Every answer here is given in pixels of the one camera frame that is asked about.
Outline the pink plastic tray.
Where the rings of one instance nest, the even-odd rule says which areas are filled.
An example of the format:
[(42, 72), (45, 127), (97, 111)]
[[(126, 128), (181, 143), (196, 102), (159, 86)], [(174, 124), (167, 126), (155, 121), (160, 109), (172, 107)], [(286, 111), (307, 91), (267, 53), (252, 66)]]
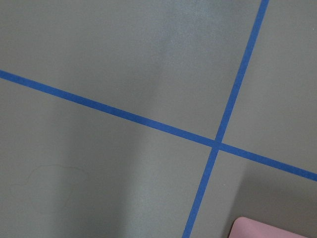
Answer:
[(246, 217), (237, 218), (232, 225), (229, 238), (305, 238), (305, 236), (286, 231)]

